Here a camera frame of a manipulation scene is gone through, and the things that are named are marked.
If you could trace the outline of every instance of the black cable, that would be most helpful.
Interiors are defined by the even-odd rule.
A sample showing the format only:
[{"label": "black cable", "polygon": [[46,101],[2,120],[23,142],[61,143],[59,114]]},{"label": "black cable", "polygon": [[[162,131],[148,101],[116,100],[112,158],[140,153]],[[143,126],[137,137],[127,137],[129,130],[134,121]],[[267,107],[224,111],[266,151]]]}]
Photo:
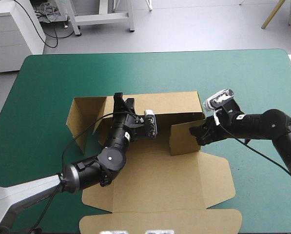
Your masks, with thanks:
[{"label": "black cable", "polygon": [[[35,11],[35,13],[40,14],[40,15],[37,16],[38,18],[40,18],[40,17],[46,17],[45,14],[43,14],[43,13],[41,13],[41,12],[39,12],[39,11]],[[68,37],[70,37],[70,36],[74,33],[74,31],[72,31],[69,35],[67,35],[67,36],[63,36],[63,37],[54,37],[54,36],[52,36],[52,35],[50,35],[50,34],[47,34],[46,32],[44,32],[44,33],[45,33],[45,35],[47,35],[47,36],[49,36],[49,37],[51,37],[51,38],[63,39],[63,38],[68,38]]]},{"label": "black cable", "polygon": [[262,157],[264,157],[265,159],[269,160],[270,162],[274,163],[276,166],[280,167],[281,169],[283,169],[283,171],[285,171],[288,175],[290,175],[291,177],[291,173],[285,168],[283,167],[281,164],[275,162],[274,160],[272,160],[271,158],[265,156],[263,153],[255,150],[254,148],[250,147],[249,145],[245,144],[243,141],[241,141],[240,139],[238,139],[237,137],[235,137],[232,133],[230,133],[228,130],[226,130],[221,124],[219,124],[219,126],[227,133],[229,134],[231,137],[233,137],[235,140],[237,140],[239,143],[241,143],[242,145],[246,146],[248,149],[254,151],[255,153],[261,155]]},{"label": "black cable", "polygon": [[98,121],[100,121],[101,119],[107,117],[107,116],[111,116],[113,114],[127,114],[127,115],[132,115],[138,118],[141,118],[139,115],[131,113],[131,112],[112,112],[112,113],[108,113],[100,118],[98,118],[97,120],[95,120],[93,123],[91,123],[88,127],[86,127],[81,133],[79,133],[76,137],[74,137],[64,148],[63,153],[62,153],[62,171],[63,171],[63,177],[65,175],[65,161],[64,161],[64,156],[65,153],[67,151],[67,149],[85,132],[88,131],[89,128],[91,128],[93,125],[95,125]]},{"label": "black cable", "polygon": [[[76,137],[74,137],[65,147],[63,153],[62,153],[62,171],[63,171],[63,176],[64,176],[64,166],[65,166],[65,163],[64,163],[64,155],[65,155],[65,152],[66,150],[68,149],[68,147],[74,143],[82,134],[84,134],[89,128],[91,128],[93,125],[95,125],[98,121],[100,121],[101,119],[107,117],[107,116],[111,116],[113,114],[127,114],[127,115],[132,115],[132,116],[135,116],[135,117],[138,117],[138,118],[141,118],[139,115],[137,114],[134,114],[134,113],[130,113],[130,112],[113,112],[113,113],[109,113],[109,114],[106,114],[100,118],[98,118],[96,121],[94,121],[92,124],[90,124],[87,128],[85,128],[85,130],[83,130],[81,133],[79,133]],[[98,162],[99,165],[103,168],[103,170],[105,171],[105,173],[107,174],[108,178],[110,180],[112,180],[112,175],[110,174],[110,172],[108,171],[108,169],[100,162]],[[53,198],[55,197],[55,195],[57,194],[59,188],[61,186],[61,183],[56,187],[56,189],[53,191],[53,193],[51,194],[51,197],[47,203],[47,205],[45,206],[45,208],[43,209],[39,219],[37,220],[37,222],[35,223],[35,225],[33,227],[30,228],[30,230],[28,231],[27,234],[31,234],[31,232],[40,224],[40,222],[42,221],[45,213],[47,212],[49,206],[51,205],[51,202],[53,200]]]},{"label": "black cable", "polygon": [[40,222],[42,221],[44,215],[46,214],[46,212],[47,212],[49,206],[51,205],[51,202],[52,202],[54,196],[57,194],[57,192],[58,192],[60,186],[61,186],[61,183],[60,183],[60,184],[56,187],[56,189],[53,191],[53,193],[51,194],[50,199],[49,199],[47,205],[44,207],[44,209],[43,209],[43,211],[42,211],[42,213],[41,213],[39,219],[38,219],[37,222],[34,224],[34,226],[30,228],[30,230],[28,231],[27,234],[30,234],[30,233],[31,233],[31,232],[32,232],[32,231],[33,231],[33,230],[34,230],[34,229],[35,229],[35,228],[40,224]]},{"label": "black cable", "polygon": [[34,26],[34,28],[35,28],[35,31],[37,32],[37,34],[38,34],[38,36],[39,36],[39,38],[41,39],[41,41],[46,45],[46,46],[48,46],[48,47],[50,47],[50,48],[56,48],[57,46],[58,46],[58,36],[57,36],[57,32],[56,32],[56,29],[55,29],[55,27],[52,25],[52,27],[53,27],[53,31],[54,31],[54,33],[55,33],[55,35],[56,35],[56,39],[57,39],[57,42],[56,42],[56,45],[55,46],[51,46],[51,45],[48,45],[43,39],[42,39],[42,37],[40,36],[40,34],[39,34],[39,32],[38,32],[38,30],[37,30],[37,28],[36,28],[36,26],[35,26],[35,24],[34,24],[34,22],[33,22],[33,20],[32,20],[32,18],[30,17],[30,15],[28,14],[28,12],[27,12],[27,10],[22,6],[22,4],[20,4],[17,0],[13,0],[13,1],[15,1],[24,11],[25,11],[25,13],[27,14],[27,16],[28,16],[28,18],[30,19],[30,21],[31,21],[31,23],[33,24],[33,26]]},{"label": "black cable", "polygon": [[64,37],[54,37],[54,36],[52,36],[52,35],[47,34],[46,32],[44,32],[44,33],[45,33],[45,35],[47,35],[47,36],[49,36],[49,37],[51,37],[51,38],[62,39],[62,38],[68,38],[68,37],[70,37],[70,36],[74,33],[74,31],[72,31],[71,34],[69,34],[69,35],[67,35],[67,36],[64,36]]}]

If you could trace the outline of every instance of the green table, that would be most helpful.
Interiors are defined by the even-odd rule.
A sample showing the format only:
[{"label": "green table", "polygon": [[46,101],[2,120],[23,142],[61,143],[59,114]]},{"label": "green table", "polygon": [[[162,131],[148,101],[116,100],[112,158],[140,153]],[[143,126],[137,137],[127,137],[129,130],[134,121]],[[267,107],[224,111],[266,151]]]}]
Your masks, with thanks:
[{"label": "green table", "polygon": [[[0,186],[60,171],[73,97],[197,90],[204,100],[223,88],[234,90],[245,113],[277,108],[291,116],[291,62],[282,50],[30,56],[0,114]],[[270,141],[250,145],[281,161]],[[214,209],[240,210],[241,232],[291,232],[289,176],[233,139],[202,151],[226,157],[235,183],[236,196]],[[83,157],[74,145],[67,161]],[[13,231],[35,223],[44,205],[21,213]],[[83,216],[102,212],[83,205],[81,193],[61,194],[41,227],[79,232]]]}]

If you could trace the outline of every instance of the cardboard box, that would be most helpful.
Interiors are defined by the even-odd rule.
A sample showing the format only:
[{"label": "cardboard box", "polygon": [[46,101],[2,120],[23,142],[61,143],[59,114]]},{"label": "cardboard box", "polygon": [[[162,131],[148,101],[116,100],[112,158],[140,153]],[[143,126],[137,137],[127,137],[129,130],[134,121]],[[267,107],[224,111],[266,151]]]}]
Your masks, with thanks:
[{"label": "cardboard box", "polygon": [[[126,95],[135,98],[136,113],[152,109],[156,115],[155,140],[131,142],[127,164],[108,187],[92,186],[83,191],[84,204],[112,214],[84,217],[82,234],[126,230],[174,230],[176,234],[236,234],[242,216],[237,210],[207,210],[235,196],[226,159],[202,153],[189,127],[201,124],[204,114],[197,92]],[[75,98],[67,119],[77,135],[99,116],[113,111],[113,97]],[[112,117],[99,126],[103,144]],[[84,152],[86,136],[77,144]]]}]

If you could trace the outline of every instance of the white cabinet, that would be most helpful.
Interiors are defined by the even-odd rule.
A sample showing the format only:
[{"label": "white cabinet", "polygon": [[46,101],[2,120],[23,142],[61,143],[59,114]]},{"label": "white cabinet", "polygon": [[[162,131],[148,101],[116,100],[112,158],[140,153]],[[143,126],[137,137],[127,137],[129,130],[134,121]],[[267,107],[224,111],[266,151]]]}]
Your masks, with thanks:
[{"label": "white cabinet", "polygon": [[[17,0],[32,18],[41,38],[45,34],[29,0]],[[44,43],[24,10],[12,0],[0,1],[0,72],[19,70],[29,55],[41,55]]]}]

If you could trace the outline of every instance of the black robotic arm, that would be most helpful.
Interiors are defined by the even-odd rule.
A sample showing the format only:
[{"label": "black robotic arm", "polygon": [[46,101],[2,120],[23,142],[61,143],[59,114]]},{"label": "black robotic arm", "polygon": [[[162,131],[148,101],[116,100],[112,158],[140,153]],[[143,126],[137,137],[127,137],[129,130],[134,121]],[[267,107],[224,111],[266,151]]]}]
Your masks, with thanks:
[{"label": "black robotic arm", "polygon": [[271,140],[291,173],[291,117],[271,109],[263,114],[244,114],[233,98],[230,89],[221,90],[204,102],[206,110],[214,115],[207,117],[201,126],[190,128],[199,145],[227,138]]},{"label": "black robotic arm", "polygon": [[[75,193],[95,184],[102,187],[111,184],[126,164],[125,153],[129,143],[142,138],[156,138],[157,126],[153,111],[145,110],[144,118],[138,116],[134,109],[134,98],[124,101],[122,93],[115,93],[114,111],[105,116],[108,115],[113,115],[113,124],[99,155],[67,164],[63,167],[63,173],[57,175],[8,188],[0,187],[0,234],[11,232],[19,212],[50,198],[37,223],[25,232],[30,234],[39,224],[55,194]],[[85,132],[75,137],[68,146]]]}]

